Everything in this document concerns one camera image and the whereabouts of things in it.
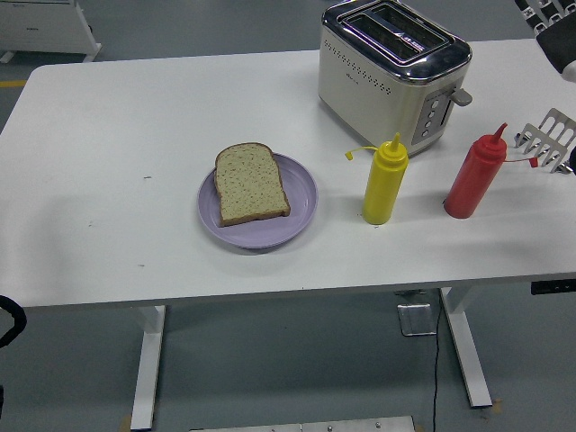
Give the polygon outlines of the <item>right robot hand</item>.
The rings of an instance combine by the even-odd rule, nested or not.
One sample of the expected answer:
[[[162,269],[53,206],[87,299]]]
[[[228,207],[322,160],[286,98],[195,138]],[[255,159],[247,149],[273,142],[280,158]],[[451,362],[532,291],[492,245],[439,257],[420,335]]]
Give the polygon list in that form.
[[[528,1],[515,4],[550,64],[565,81],[574,83],[575,2],[538,1],[540,13]]]

